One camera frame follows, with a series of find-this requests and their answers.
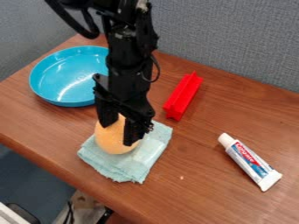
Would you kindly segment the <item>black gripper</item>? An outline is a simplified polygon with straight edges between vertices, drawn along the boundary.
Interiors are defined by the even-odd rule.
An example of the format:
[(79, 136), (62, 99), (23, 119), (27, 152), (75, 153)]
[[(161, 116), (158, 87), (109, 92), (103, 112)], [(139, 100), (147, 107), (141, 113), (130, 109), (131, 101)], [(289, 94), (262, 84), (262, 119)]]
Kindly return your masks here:
[(95, 73), (94, 95), (98, 119), (103, 128), (113, 125), (119, 116), (126, 118), (125, 145), (133, 146), (153, 130), (155, 110), (147, 99), (153, 78), (155, 56), (133, 51), (110, 51), (107, 75)]

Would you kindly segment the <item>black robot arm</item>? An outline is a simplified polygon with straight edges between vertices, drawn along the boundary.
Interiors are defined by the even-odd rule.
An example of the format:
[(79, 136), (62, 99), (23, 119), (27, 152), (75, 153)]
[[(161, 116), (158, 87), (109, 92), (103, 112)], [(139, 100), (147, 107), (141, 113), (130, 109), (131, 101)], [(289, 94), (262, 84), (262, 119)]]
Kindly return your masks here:
[(161, 78), (154, 56), (159, 36), (149, 0), (119, 0), (98, 7), (109, 43), (107, 73), (93, 75), (98, 120), (107, 128), (126, 118), (123, 145), (131, 146), (153, 131), (155, 109), (147, 99)]

